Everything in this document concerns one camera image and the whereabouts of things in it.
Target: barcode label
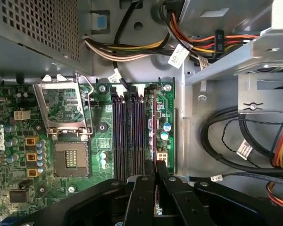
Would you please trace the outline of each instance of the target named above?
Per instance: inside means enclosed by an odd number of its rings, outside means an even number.
[[[252,146],[247,143],[246,140],[242,142],[239,149],[237,150],[237,155],[239,155],[244,160],[247,160],[247,157],[250,155],[250,152],[253,150]]]
[[[111,83],[119,83],[119,80],[122,78],[121,74],[119,73],[118,69],[114,69],[115,73],[108,77],[109,82]]]
[[[211,181],[222,181],[223,180],[223,176],[220,174],[220,175],[217,175],[217,176],[213,176],[211,177]]]
[[[172,53],[168,61],[168,64],[179,69],[181,65],[183,65],[183,62],[188,55],[189,55],[189,51],[186,50],[181,44],[178,44],[174,52]]]

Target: metal frame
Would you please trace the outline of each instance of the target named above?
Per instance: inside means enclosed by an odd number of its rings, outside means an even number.
[[[34,84],[33,89],[35,91],[37,101],[40,107],[41,115],[47,130],[48,135],[53,135],[52,139],[57,140],[58,134],[61,132],[72,132],[77,133],[77,135],[82,135],[82,140],[88,140],[86,135],[91,135],[93,130],[87,128],[86,117],[84,114],[84,108],[81,101],[81,92],[79,88],[78,82],[73,82],[69,79],[66,79],[62,75],[57,75],[57,79],[53,81],[53,79],[46,75],[40,84]],[[44,89],[74,89],[76,93],[76,98],[78,100],[79,112],[83,116],[83,120],[80,122],[52,122],[48,118],[49,108],[46,106],[43,90]]]
[[[271,28],[256,40],[196,73],[186,82],[194,84],[221,75],[245,73],[272,66],[283,66],[283,0],[273,2]]]
[[[258,82],[270,84],[259,89]],[[283,73],[239,74],[238,112],[276,113],[283,112]]]

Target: green circuit board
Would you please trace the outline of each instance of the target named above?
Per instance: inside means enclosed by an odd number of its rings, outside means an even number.
[[[157,115],[159,120],[157,148],[168,153],[168,168],[174,172],[174,128],[168,132],[168,139],[160,139],[163,123],[174,124],[174,89],[163,90],[166,83],[157,85]],[[106,87],[100,92],[100,85]],[[82,142],[74,135],[61,135],[58,142],[48,138],[42,115],[37,104],[32,86],[0,87],[0,220],[8,216],[21,217],[52,205],[70,195],[83,191],[93,185],[114,177],[113,163],[113,111],[110,96],[111,84],[94,84],[92,101],[92,123],[94,134],[89,141]],[[88,105],[85,103],[90,87],[80,86],[81,101],[87,124],[90,124]],[[48,117],[55,122],[77,122],[83,119],[77,108],[78,99],[74,89],[46,90],[43,92]],[[152,94],[145,97],[147,120],[152,117]],[[15,120],[15,112],[29,111],[30,119]],[[150,136],[147,138],[147,159],[153,158]],[[42,145],[43,159],[36,153],[36,142]],[[77,150],[83,150],[87,156],[87,165],[83,173],[69,176],[58,170],[59,158],[55,158],[56,149],[63,149],[69,144]],[[71,161],[65,160],[66,168],[72,167]]]

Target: screw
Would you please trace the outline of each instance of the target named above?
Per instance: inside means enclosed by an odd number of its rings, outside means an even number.
[[[175,178],[175,177],[170,177],[170,178],[169,178],[169,181],[174,182],[174,181],[176,181],[176,178]]]
[[[164,86],[164,91],[170,92],[171,90],[172,90],[172,86],[171,85],[167,84],[167,85]]]
[[[207,186],[208,186],[208,183],[207,183],[207,182],[202,181],[202,182],[200,182],[200,185],[201,185],[201,186],[203,186],[203,187],[207,187]]]
[[[119,183],[116,181],[116,182],[113,182],[111,185],[112,185],[112,186],[118,186]]]
[[[81,135],[81,140],[88,140],[88,136],[86,134]]]
[[[251,104],[251,105],[250,105],[250,109],[251,109],[251,110],[255,110],[256,107],[257,107],[256,104]]]
[[[51,136],[51,139],[52,139],[53,141],[58,140],[58,136],[54,134],[54,135]]]
[[[68,188],[68,191],[69,191],[69,193],[73,193],[73,192],[75,192],[75,188],[73,186],[70,186]]]
[[[99,91],[100,91],[101,93],[106,92],[106,90],[107,90],[106,86],[104,86],[104,85],[100,85],[100,87],[99,87]]]
[[[207,100],[207,97],[206,97],[205,95],[200,95],[200,96],[198,97],[198,100],[199,100],[199,101],[206,101],[206,100]]]

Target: metal bracket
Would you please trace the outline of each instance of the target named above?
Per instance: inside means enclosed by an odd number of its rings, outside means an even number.
[[[53,140],[58,140],[58,135],[61,133],[75,133],[81,137],[82,141],[89,139],[89,135],[92,134],[92,120],[91,128],[87,127],[86,117],[84,114],[84,108],[81,100],[81,92],[79,83],[69,80],[62,75],[57,75],[55,79],[46,75],[40,84],[34,84],[33,89],[37,97],[37,101],[40,107],[41,115],[47,130],[47,134],[51,136]],[[45,89],[74,89],[76,98],[78,100],[78,111],[83,116],[83,120],[79,122],[52,122],[48,118],[49,108],[46,105],[43,90]]]
[[[240,74],[238,112],[283,112],[283,73]]]

